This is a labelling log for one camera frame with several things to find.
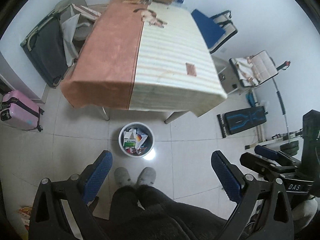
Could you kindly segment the red duck feet snack bag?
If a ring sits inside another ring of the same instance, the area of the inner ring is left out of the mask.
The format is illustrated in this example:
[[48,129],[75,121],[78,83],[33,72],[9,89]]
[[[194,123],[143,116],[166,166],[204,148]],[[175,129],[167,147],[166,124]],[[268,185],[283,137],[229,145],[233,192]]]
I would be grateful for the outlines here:
[[125,148],[125,152],[130,155],[144,155],[146,152],[146,149],[147,149],[146,147],[142,147],[139,149],[136,149],[134,147],[128,147],[128,148]]

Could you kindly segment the green white medicine box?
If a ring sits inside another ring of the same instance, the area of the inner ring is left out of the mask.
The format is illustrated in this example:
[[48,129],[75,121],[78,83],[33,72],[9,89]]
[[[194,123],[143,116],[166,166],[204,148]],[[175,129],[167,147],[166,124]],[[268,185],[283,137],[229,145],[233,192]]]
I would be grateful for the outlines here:
[[123,148],[135,148],[136,135],[134,132],[125,131],[123,134]]

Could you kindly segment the grey round trash bin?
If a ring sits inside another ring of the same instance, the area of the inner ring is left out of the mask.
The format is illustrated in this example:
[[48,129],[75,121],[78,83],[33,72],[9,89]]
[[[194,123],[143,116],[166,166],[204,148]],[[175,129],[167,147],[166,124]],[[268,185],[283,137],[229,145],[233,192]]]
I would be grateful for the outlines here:
[[[144,155],[130,155],[125,152],[125,148],[123,148],[123,134],[125,131],[134,132],[136,135],[136,149],[146,147],[146,152]],[[141,122],[132,122],[125,125],[119,132],[118,135],[118,145],[120,147],[121,152],[125,155],[133,158],[142,158],[147,156],[154,147],[155,139],[153,135],[153,131],[144,123]]]

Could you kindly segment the left grey slipper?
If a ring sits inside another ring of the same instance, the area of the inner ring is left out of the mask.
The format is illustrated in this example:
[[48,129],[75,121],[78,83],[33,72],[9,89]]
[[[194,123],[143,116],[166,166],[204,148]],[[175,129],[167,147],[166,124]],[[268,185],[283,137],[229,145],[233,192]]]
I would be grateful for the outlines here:
[[125,186],[132,186],[132,180],[129,175],[129,172],[124,167],[119,167],[114,171],[114,179],[116,185],[121,188]]

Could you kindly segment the black blue workout bench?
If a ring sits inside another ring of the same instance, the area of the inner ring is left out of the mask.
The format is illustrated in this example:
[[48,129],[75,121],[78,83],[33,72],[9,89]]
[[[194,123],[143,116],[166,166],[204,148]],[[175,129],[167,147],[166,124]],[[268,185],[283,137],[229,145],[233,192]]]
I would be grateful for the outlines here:
[[228,135],[237,134],[264,124],[267,121],[266,115],[265,108],[258,106],[218,114],[217,120],[221,135],[226,138]]

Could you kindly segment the right grey slipper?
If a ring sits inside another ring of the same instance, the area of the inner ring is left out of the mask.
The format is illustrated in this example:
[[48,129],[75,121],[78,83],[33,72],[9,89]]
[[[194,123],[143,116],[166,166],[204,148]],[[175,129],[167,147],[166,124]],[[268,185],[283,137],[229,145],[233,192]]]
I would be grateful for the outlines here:
[[153,186],[156,180],[156,171],[151,167],[144,168],[137,178],[137,186]]

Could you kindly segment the black trousers legs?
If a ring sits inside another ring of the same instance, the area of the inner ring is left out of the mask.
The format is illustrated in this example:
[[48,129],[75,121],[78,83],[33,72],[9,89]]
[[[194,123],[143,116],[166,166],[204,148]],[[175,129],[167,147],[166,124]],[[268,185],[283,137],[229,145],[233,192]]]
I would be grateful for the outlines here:
[[96,221],[108,239],[214,239],[227,223],[146,185],[117,189],[109,218]]

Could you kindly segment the barbell bar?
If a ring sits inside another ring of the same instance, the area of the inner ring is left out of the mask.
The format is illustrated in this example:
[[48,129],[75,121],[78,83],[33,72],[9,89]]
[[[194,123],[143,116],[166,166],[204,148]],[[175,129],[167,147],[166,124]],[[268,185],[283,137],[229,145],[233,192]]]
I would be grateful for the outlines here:
[[276,94],[277,94],[277,97],[278,97],[278,100],[279,100],[279,103],[280,103],[280,107],[281,107],[281,111],[282,111],[282,115],[283,115],[284,120],[285,120],[288,142],[291,142],[290,131],[289,131],[289,124],[288,124],[288,122],[287,122],[285,105],[284,105],[284,102],[283,102],[281,93],[280,93],[280,91],[279,91],[279,89],[278,89],[278,86],[277,86],[277,83],[276,83],[274,77],[272,78],[272,81],[273,81],[273,84],[274,84],[274,86],[275,86]]

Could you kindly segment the pink suitcase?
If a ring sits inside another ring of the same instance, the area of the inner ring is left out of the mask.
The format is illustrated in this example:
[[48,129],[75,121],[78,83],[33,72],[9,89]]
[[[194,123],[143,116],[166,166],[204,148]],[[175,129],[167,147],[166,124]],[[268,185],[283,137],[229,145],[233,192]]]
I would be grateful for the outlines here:
[[25,131],[43,131],[40,118],[44,110],[19,90],[12,90],[1,101],[1,122]]

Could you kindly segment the pink brown tablecloth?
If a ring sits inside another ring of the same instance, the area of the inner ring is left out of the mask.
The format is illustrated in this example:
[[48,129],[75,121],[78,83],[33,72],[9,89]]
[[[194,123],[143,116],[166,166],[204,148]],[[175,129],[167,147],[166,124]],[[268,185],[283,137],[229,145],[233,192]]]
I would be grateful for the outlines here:
[[96,20],[74,69],[60,84],[73,107],[129,108],[146,8],[113,0]]

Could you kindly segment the white chair with clothes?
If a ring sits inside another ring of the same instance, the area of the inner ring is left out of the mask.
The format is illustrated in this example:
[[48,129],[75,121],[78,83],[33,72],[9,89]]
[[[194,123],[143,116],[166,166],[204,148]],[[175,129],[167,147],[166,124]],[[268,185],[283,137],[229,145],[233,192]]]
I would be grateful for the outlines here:
[[231,58],[229,63],[244,88],[258,87],[278,74],[276,65],[265,50],[253,56]]

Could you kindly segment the pink card on table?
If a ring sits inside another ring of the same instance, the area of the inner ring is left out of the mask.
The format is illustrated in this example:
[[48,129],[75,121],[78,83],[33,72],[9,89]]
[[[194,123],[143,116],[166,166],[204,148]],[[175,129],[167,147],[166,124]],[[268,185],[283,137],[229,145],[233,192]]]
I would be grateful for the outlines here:
[[197,76],[197,73],[196,73],[196,67],[194,64],[191,64],[191,63],[186,63],[186,70],[187,70],[187,74],[190,75],[190,76]]

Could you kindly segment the striped cream tablecloth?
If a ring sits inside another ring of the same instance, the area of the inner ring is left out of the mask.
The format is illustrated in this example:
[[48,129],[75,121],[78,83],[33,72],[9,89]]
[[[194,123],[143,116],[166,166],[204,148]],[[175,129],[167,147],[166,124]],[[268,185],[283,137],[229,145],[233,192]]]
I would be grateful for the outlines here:
[[[191,13],[155,2],[147,9],[168,24],[144,22],[129,109],[200,117],[224,102],[227,93]],[[197,76],[187,74],[186,63],[195,65]]]

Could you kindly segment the blue cushioned chair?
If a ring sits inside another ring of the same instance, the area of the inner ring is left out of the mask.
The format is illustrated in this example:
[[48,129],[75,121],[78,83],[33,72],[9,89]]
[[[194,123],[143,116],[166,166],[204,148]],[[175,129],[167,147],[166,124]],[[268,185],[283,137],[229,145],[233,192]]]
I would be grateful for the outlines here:
[[215,53],[238,33],[232,21],[232,12],[230,10],[223,11],[212,17],[207,17],[195,9],[191,15],[211,54]]

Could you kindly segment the calico cat figure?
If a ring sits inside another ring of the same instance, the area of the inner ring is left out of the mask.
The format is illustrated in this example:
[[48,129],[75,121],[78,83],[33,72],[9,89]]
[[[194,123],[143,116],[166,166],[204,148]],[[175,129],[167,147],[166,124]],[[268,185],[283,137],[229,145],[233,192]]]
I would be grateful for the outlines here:
[[157,26],[160,28],[164,28],[168,23],[159,19],[157,14],[149,9],[138,8],[133,11],[134,13],[140,13],[142,22],[146,22],[149,26]]

